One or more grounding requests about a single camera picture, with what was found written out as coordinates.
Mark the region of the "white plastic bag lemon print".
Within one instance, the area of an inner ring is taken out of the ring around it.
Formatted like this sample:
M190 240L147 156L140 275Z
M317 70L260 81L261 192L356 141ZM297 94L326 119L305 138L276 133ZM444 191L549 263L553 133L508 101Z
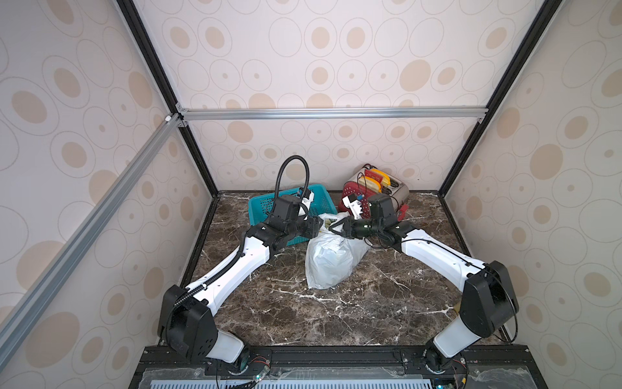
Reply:
M328 289L347 279L361 262L370 247L362 240L347 239L328 228L346 218L346 212L324 213L316 238L308 242L305 255L305 275L310 289Z

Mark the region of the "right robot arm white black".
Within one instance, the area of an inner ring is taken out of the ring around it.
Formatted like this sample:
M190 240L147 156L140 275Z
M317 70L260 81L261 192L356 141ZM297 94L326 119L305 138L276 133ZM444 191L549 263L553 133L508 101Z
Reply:
M461 293L458 317L429 340L422 358L433 374L442 374L454 357L516 319L518 299L510 274L498 261L485 263L437 241L409 220L400 220L386 194L369 198L370 217L344 217L330 225L343 238L377 238L381 248L413 257L445 277Z

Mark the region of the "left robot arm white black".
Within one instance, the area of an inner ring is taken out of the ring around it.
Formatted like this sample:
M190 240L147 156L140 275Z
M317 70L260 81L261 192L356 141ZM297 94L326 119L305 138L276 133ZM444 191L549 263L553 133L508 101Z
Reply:
M266 220L250 227L235 251L205 276L182 288L170 287L163 299L159 337L192 363L222 361L236 373L249 364L249 346L215 325L215 316L228 296L257 268L297 237L317 237L322 219L309 214L314 193L275 197Z

